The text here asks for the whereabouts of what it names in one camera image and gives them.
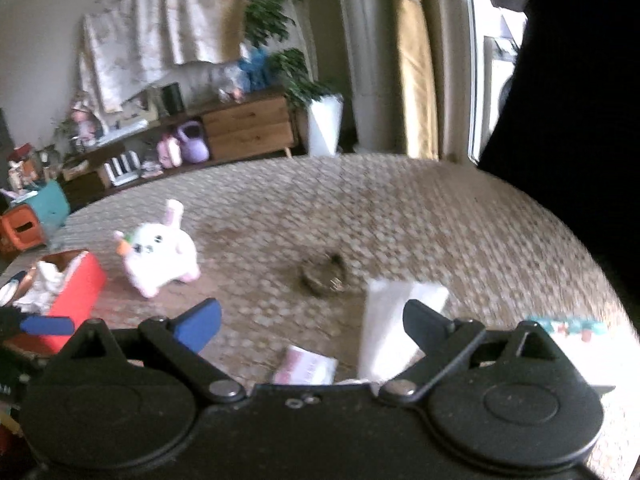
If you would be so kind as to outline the white plastic bag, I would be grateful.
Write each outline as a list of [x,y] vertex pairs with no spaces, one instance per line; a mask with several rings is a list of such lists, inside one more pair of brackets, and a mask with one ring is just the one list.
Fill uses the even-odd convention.
[[47,315],[86,255],[87,252],[80,252],[70,259],[63,270],[52,262],[38,261],[29,288],[20,298],[13,301],[14,307],[26,313]]

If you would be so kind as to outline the small pink white packet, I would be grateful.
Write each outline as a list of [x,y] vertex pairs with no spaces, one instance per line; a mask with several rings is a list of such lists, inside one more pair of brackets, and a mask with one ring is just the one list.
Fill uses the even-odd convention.
[[284,358],[271,378],[275,385],[326,386],[332,385],[337,360],[310,352],[296,346],[288,346]]

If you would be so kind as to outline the teal patterned packet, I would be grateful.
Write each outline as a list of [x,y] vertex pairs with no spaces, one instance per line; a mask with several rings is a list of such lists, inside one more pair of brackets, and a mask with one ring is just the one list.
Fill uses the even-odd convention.
[[579,340],[591,342],[604,336],[608,328],[602,322],[590,318],[544,318],[531,316],[529,321],[540,325],[548,334],[557,340]]

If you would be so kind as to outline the patterned lace tablecloth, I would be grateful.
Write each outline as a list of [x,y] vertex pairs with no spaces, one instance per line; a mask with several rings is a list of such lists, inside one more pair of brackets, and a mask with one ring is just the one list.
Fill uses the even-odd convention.
[[[114,232],[181,227],[201,276],[144,298]],[[585,246],[523,192],[473,168],[392,155],[238,162],[128,188],[71,214],[54,242],[92,252],[108,280],[92,317],[26,389],[22,425],[47,479],[601,479],[631,458],[620,416],[639,341]],[[344,292],[317,297],[300,264],[337,252]],[[356,378],[367,284],[434,282],[445,318],[486,336],[418,403]],[[200,356],[246,398],[202,402],[143,363],[138,326],[221,305]],[[590,318],[591,342],[531,316]],[[332,385],[275,385],[288,346],[337,360]]]

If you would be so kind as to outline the brown hair scrunchie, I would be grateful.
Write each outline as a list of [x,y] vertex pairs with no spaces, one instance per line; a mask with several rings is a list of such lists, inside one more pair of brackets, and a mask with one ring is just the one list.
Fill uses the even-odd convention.
[[349,270],[337,252],[322,252],[306,258],[299,266],[302,283],[317,297],[340,294],[347,289]]

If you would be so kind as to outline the purple kettlebell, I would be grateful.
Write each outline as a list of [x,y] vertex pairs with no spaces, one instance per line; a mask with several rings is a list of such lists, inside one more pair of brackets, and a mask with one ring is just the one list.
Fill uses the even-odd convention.
[[182,159],[189,164],[201,164],[209,160],[209,148],[206,144],[203,125],[198,120],[184,122],[176,129],[176,138],[180,143]]

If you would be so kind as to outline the pink toy case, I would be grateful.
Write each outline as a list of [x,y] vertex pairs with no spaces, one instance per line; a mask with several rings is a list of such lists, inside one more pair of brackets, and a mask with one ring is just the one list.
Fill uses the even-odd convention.
[[182,155],[179,141],[169,133],[156,144],[158,162],[164,169],[174,169],[182,165]]

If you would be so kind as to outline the wooden tv cabinet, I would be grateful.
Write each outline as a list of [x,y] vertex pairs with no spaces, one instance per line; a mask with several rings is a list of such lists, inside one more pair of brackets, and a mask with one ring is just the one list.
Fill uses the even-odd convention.
[[276,153],[299,144],[284,92],[209,104],[67,159],[58,183],[74,209],[149,180]]

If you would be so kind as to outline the doll figurine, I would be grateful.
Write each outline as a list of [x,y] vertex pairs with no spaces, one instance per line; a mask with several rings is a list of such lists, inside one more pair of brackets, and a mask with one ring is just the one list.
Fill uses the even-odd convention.
[[84,150],[98,145],[102,126],[89,105],[89,96],[78,91],[70,104],[70,119],[76,128],[76,145]]

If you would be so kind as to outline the white plant pot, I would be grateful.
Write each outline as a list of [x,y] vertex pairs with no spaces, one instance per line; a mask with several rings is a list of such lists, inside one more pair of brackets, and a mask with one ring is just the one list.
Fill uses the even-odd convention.
[[340,94],[322,96],[307,107],[307,152],[312,157],[337,154],[344,100]]

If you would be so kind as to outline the washing machine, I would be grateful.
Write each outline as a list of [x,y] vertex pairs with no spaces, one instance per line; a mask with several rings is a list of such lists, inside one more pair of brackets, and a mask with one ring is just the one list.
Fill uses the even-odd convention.
[[483,136],[491,135],[509,92],[520,47],[513,38],[484,38]]

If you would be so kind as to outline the yellow curtain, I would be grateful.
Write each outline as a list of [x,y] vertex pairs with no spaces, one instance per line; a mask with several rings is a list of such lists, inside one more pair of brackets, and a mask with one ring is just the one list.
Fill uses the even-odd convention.
[[394,0],[407,155],[439,160],[434,66],[422,0]]

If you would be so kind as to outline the floral draped cloth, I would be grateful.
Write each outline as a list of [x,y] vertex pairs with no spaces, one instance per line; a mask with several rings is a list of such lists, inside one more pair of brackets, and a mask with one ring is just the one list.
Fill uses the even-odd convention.
[[244,0],[96,0],[81,19],[80,88],[118,113],[177,66],[237,60],[243,22]]

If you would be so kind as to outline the green potted plant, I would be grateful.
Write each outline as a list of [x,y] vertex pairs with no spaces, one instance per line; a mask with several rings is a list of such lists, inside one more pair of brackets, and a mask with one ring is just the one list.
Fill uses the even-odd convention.
[[304,18],[309,1],[245,0],[244,41],[265,52],[267,70],[292,110],[326,99],[344,102],[339,91],[316,75],[312,30]]

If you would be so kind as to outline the white standing air conditioner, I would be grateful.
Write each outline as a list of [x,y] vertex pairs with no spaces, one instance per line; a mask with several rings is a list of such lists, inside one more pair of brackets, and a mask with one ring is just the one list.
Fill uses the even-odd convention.
[[402,118],[394,0],[340,1],[358,150],[397,153]]

